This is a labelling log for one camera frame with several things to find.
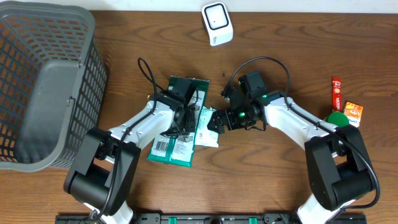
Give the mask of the green lid spice jar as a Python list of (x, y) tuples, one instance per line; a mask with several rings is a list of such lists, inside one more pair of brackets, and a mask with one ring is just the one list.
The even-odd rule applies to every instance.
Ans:
[(348, 117), (344, 113), (339, 111), (334, 111), (331, 114), (329, 114), (325, 118), (325, 121), (327, 123), (334, 124), (339, 128), (345, 127), (350, 124)]

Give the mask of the white teal wipes packet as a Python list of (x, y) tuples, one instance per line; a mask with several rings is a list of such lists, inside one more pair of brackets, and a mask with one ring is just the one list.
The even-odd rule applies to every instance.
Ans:
[(219, 147), (218, 144), (219, 134), (214, 131), (210, 131), (207, 128), (207, 125), (214, 111), (215, 111), (214, 108), (207, 108), (206, 106), (204, 106), (201, 109), (197, 125), (198, 127), (195, 136), (196, 146), (206, 146), (206, 147), (215, 147), (215, 148)]

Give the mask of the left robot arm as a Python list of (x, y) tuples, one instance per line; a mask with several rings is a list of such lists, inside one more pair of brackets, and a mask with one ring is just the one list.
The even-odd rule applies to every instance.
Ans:
[(125, 123), (104, 131), (91, 128), (84, 136), (64, 182), (64, 191), (91, 209), (92, 223), (129, 223), (127, 205), (141, 151), (161, 134), (189, 133), (198, 92), (165, 90), (152, 95)]

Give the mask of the red white sachet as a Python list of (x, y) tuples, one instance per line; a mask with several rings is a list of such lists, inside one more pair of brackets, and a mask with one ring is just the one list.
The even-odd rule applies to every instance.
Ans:
[(341, 78), (332, 78), (332, 109), (333, 111), (342, 110), (341, 105)]

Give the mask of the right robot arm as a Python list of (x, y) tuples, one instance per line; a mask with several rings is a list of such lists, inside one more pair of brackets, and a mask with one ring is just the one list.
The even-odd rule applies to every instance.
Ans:
[(374, 200), (360, 207), (378, 202), (380, 183), (359, 129), (327, 123), (283, 91), (241, 98), (238, 107), (215, 111), (207, 128), (222, 134), (226, 129), (249, 130), (257, 121), (282, 131), (305, 151), (312, 194), (289, 217), (290, 223), (330, 223), (372, 191)]

